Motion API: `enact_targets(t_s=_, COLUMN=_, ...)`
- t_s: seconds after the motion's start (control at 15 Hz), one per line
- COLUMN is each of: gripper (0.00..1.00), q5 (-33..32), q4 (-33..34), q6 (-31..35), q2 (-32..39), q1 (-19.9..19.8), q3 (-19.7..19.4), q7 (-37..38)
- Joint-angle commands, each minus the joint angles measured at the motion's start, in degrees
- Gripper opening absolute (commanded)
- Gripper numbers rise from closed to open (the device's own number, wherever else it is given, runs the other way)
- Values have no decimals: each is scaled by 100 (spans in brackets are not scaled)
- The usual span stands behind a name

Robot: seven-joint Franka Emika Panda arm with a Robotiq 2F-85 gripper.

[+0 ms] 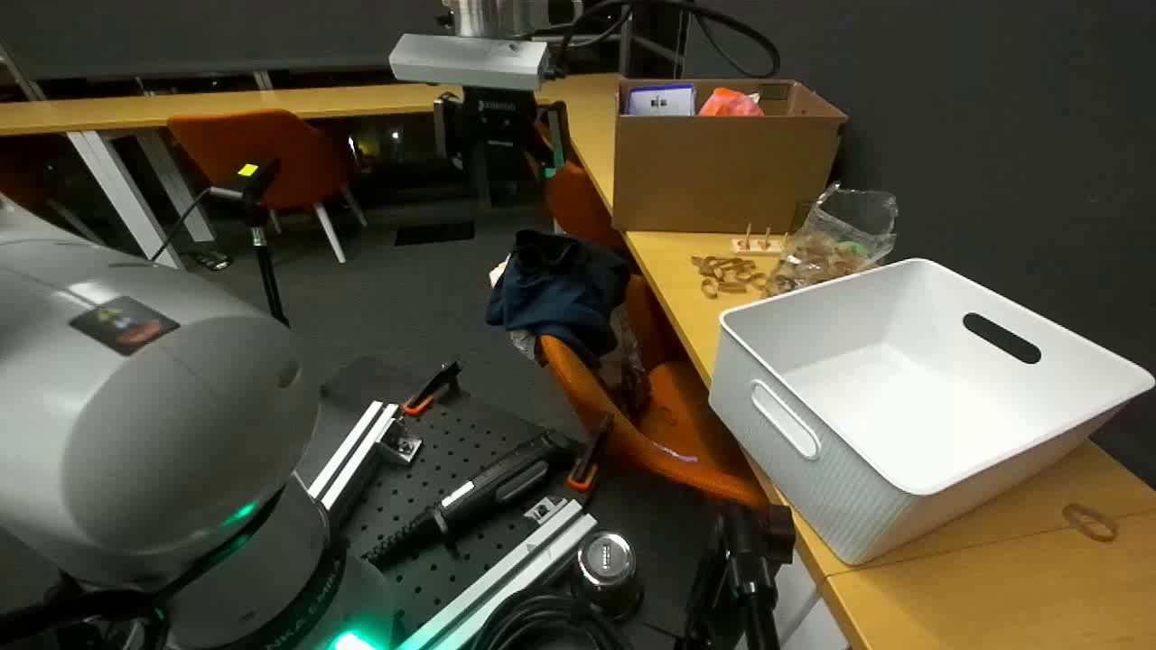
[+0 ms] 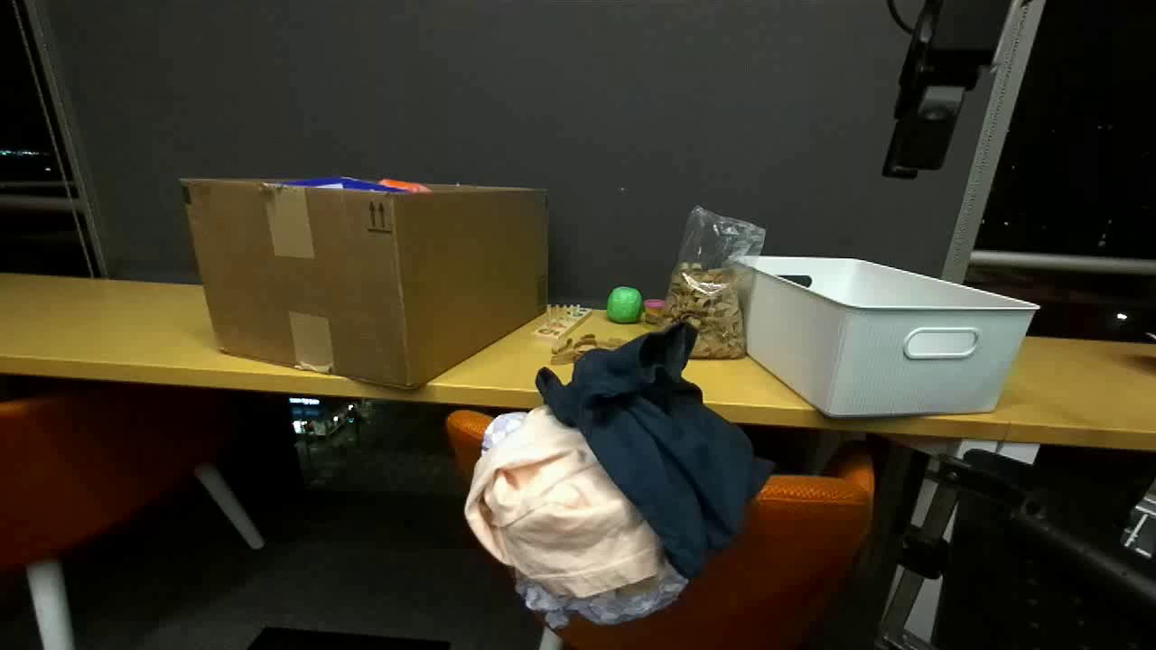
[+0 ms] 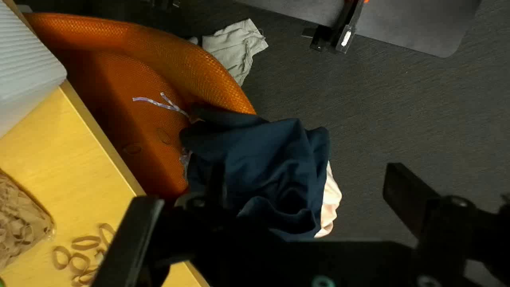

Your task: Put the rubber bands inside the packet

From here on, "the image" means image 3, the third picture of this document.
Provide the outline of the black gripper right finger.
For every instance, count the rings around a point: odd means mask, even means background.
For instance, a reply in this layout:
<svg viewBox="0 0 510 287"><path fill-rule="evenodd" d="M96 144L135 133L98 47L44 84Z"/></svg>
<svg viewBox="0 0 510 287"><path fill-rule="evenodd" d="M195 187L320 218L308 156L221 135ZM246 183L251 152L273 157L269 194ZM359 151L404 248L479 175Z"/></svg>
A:
<svg viewBox="0 0 510 287"><path fill-rule="evenodd" d="M442 195L402 162L386 165L383 197L404 224L422 238L431 210Z"/></svg>

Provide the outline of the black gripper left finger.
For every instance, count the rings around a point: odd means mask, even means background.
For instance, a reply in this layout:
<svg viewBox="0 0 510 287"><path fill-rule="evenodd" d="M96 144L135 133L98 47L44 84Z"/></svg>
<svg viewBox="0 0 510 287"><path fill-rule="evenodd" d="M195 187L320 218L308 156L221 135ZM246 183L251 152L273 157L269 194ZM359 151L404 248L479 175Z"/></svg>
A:
<svg viewBox="0 0 510 287"><path fill-rule="evenodd" d="M93 287L162 287L165 275L151 259L165 200L135 197L109 245Z"/></svg>

